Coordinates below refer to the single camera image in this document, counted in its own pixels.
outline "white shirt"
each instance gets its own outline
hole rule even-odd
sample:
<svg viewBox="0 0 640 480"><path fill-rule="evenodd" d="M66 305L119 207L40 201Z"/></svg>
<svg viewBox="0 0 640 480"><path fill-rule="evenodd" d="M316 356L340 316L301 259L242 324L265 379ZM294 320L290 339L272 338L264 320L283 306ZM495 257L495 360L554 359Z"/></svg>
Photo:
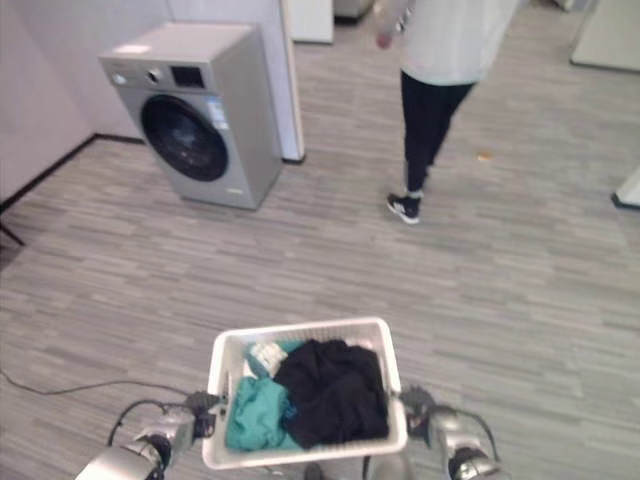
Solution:
<svg viewBox="0 0 640 480"><path fill-rule="evenodd" d="M474 83L486 76L522 0L381 0L380 32L395 31L413 5L402 69L432 85Z"/></svg>

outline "white plastic basket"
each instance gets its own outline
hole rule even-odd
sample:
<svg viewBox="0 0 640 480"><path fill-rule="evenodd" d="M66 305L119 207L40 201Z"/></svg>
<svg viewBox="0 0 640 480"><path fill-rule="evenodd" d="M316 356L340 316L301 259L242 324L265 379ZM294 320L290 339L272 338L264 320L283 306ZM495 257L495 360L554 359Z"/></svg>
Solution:
<svg viewBox="0 0 640 480"><path fill-rule="evenodd" d="M342 339L350 345L360 345L378 354L382 382L389 401L389 436L384 439L349 442L301 451L240 452L228 449L225 437L231 404L238 382L248 373L244 347L254 342L311 339ZM224 332L216 338L213 345L208 391L229 398L226 415L218 415L214 435L206 439L202 446L204 463L215 470L385 455L399 452L407 443L404 407L396 395L401 391L401 385L391 332L381 318L332 320Z"/></svg>

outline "floor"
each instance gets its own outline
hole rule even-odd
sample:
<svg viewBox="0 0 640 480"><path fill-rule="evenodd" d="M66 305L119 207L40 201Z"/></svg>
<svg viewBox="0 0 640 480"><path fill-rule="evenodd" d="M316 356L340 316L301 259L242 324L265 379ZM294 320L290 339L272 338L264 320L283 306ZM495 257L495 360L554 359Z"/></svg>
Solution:
<svg viewBox="0 0 640 480"><path fill-rule="evenodd" d="M638 165L640 81L570 66L579 25L518 17L417 227L383 205L402 178L399 75L369 25L296 48L308 159L257 213L181 201L144 146L93 144L3 217L28 246L2 239L2 368L43 389L197 389L225 329L378 315L403 382L485 416L513 478L637 479L640 215L608 197ZM145 396L171 398L0 380L0 477L73 478ZM422 445L407 451L418 478L441 478ZM199 456L168 478L258 475Z"/></svg>

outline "label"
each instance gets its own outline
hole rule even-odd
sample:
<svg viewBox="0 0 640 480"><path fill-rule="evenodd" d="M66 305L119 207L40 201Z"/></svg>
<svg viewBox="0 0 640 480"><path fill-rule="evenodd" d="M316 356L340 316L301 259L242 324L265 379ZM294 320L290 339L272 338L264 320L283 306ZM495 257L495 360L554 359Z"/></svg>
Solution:
<svg viewBox="0 0 640 480"><path fill-rule="evenodd" d="M119 48L115 49L116 53L144 53L148 50L151 50L149 45L123 45Z"/></svg>
<svg viewBox="0 0 640 480"><path fill-rule="evenodd" d="M211 97L207 104L209 105L209 114L211 114L211 121L213 126L218 130L228 130L229 124L227 123L227 115L224 113L222 103L219 99Z"/></svg>

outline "clothes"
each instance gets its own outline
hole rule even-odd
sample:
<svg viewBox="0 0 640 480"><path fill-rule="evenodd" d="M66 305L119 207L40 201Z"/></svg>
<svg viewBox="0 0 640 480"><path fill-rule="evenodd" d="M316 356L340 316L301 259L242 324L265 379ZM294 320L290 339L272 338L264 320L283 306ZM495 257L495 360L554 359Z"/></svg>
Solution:
<svg viewBox="0 0 640 480"><path fill-rule="evenodd" d="M521 0L380 0L379 30L394 31L413 6L402 69L432 85L475 83L486 76Z"/></svg>
<svg viewBox="0 0 640 480"><path fill-rule="evenodd" d="M473 84L437 86L419 82L402 72L407 191L422 190L449 131L451 117Z"/></svg>
<svg viewBox="0 0 640 480"><path fill-rule="evenodd" d="M377 355L342 340L310 340L280 365L274 380L293 410L282 425L303 448L389 435Z"/></svg>
<svg viewBox="0 0 640 480"><path fill-rule="evenodd" d="M245 451L300 449L280 426L288 407L287 391L282 385L270 378L244 377L233 400L227 425L227 447Z"/></svg>
<svg viewBox="0 0 640 480"><path fill-rule="evenodd" d="M256 377L273 377L287 354L303 343L297 340L252 343L245 349L244 357Z"/></svg>

